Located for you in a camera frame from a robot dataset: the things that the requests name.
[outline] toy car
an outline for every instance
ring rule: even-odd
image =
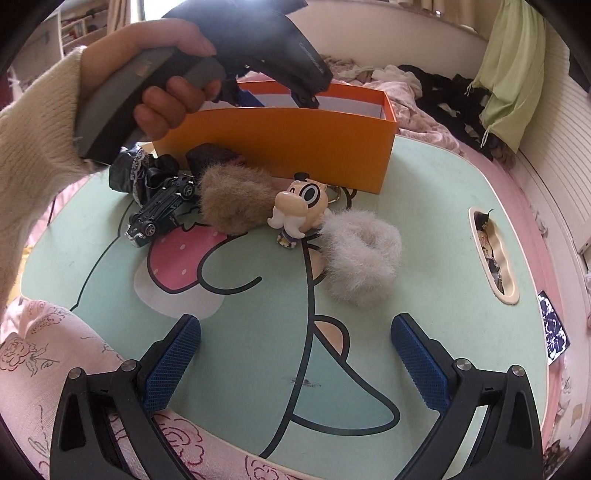
[[[127,238],[138,247],[149,244],[156,236],[165,235],[178,227],[174,211],[184,202],[196,201],[193,177],[180,175],[166,179],[162,188],[138,213],[129,217]]]

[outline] curtain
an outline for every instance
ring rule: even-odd
[[[135,0],[109,0],[107,35],[131,23],[131,3]]]
[[[422,10],[476,31],[476,2],[487,0],[389,0],[401,7]]]

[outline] gray handle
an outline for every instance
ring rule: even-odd
[[[201,59],[175,47],[144,50],[115,72],[79,111],[74,138],[79,155],[111,164],[122,146],[132,146],[141,137],[133,119],[149,86],[164,88],[172,76],[183,76],[197,88],[223,80],[226,72],[214,58]]]

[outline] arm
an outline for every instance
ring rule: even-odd
[[[197,26],[185,20],[133,24],[72,52],[0,112],[0,320],[35,222],[61,189],[96,170],[74,146],[79,100],[141,50],[166,46],[195,56],[215,54]],[[220,86],[212,82],[197,90],[173,77],[165,91],[151,87],[144,92],[135,120],[149,139],[157,140],[179,126],[186,113],[217,96]]]
[[[94,170],[72,136],[81,55],[73,52],[0,113],[1,312],[35,222],[53,196]]]

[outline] cream knit sweater sleeve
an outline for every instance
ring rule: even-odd
[[[94,171],[73,143],[81,55],[72,52],[0,112],[0,319],[35,222],[61,189]]]

